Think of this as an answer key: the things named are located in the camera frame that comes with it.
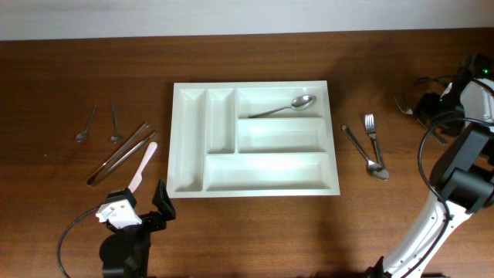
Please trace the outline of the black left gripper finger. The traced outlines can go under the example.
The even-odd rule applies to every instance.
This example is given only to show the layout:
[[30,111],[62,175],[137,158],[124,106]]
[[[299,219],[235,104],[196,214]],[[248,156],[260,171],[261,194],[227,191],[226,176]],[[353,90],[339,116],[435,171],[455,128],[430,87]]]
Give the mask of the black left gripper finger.
[[171,200],[167,193],[166,184],[162,179],[160,179],[157,183],[152,203],[157,208],[165,221],[176,219],[176,210],[171,203]]
[[137,200],[135,199],[134,194],[129,188],[112,191],[110,194],[107,195],[105,202],[111,203],[124,199],[126,199],[132,207],[135,207],[137,204]]

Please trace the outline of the steel fork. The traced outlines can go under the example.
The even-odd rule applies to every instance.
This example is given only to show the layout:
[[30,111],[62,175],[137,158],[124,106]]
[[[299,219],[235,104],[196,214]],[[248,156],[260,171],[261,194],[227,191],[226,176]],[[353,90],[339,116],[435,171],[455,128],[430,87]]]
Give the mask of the steel fork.
[[377,162],[379,163],[380,166],[385,168],[382,152],[377,142],[377,130],[376,130],[375,119],[373,114],[364,115],[364,128],[367,136],[373,141],[374,150],[377,156]]
[[[407,115],[413,115],[412,109],[404,102],[404,100],[400,96],[395,96],[394,101],[398,106],[398,109]],[[446,139],[444,139],[441,135],[437,134],[435,131],[431,133],[431,135],[441,144],[445,145],[447,143]]]

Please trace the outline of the large steel spoon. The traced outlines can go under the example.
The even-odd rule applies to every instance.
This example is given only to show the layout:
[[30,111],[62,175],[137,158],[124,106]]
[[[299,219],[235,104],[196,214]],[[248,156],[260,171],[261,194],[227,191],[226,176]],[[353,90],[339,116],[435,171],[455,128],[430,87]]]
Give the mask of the large steel spoon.
[[249,118],[264,117],[270,114],[277,113],[281,110],[290,109],[294,111],[301,111],[309,108],[316,102],[316,97],[313,95],[302,95],[293,99],[290,105],[285,107],[276,108],[275,110],[269,110],[260,114],[254,114],[249,116]]
[[377,178],[379,180],[388,181],[389,180],[389,177],[390,177],[388,171],[385,170],[383,166],[381,166],[377,162],[374,162],[374,161],[372,161],[370,159],[370,157],[367,155],[366,151],[362,148],[362,146],[360,145],[360,143],[357,141],[357,139],[355,138],[355,136],[352,134],[350,128],[346,124],[343,124],[341,126],[341,129],[346,134],[346,136],[348,137],[348,139],[352,142],[352,144],[356,147],[356,149],[362,154],[362,156],[364,157],[364,159],[366,160],[366,162],[367,162],[367,166],[366,166],[367,173],[370,176],[372,176],[374,178]]

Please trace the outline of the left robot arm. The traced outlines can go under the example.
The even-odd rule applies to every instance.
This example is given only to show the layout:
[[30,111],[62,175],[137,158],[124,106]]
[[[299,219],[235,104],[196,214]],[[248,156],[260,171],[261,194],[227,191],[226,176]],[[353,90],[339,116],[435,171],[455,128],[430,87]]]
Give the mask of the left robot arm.
[[146,277],[151,233],[166,229],[175,210],[164,184],[159,184],[152,203],[156,212],[137,215],[137,201],[129,188],[111,192],[99,207],[96,217],[113,234],[100,246],[104,277]]

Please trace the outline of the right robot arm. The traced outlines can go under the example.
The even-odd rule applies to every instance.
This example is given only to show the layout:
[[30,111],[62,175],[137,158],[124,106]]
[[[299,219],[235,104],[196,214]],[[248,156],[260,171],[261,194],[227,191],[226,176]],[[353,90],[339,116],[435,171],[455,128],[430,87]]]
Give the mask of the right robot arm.
[[[366,272],[419,277],[447,237],[493,204],[492,59],[473,54],[411,112],[427,135],[454,137],[423,179],[426,205],[406,238]],[[172,198],[336,196],[327,83],[177,83],[167,183]]]

